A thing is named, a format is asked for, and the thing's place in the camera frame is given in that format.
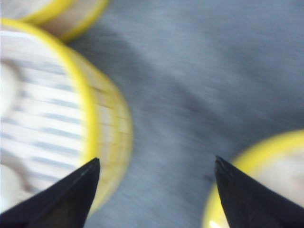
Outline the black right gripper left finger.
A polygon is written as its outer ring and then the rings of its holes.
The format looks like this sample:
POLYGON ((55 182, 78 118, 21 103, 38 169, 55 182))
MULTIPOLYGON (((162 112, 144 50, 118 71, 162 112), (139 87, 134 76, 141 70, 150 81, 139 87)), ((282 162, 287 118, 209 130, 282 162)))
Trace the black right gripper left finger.
POLYGON ((82 228, 95 198, 100 161, 93 158, 46 190, 1 213, 2 228, 82 228))

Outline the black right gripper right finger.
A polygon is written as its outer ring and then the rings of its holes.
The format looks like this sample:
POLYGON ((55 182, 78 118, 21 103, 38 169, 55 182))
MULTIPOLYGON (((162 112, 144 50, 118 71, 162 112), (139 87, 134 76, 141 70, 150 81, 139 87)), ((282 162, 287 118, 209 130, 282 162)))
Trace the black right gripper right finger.
POLYGON ((231 228, 302 228, 304 209, 217 156, 215 177, 231 228))

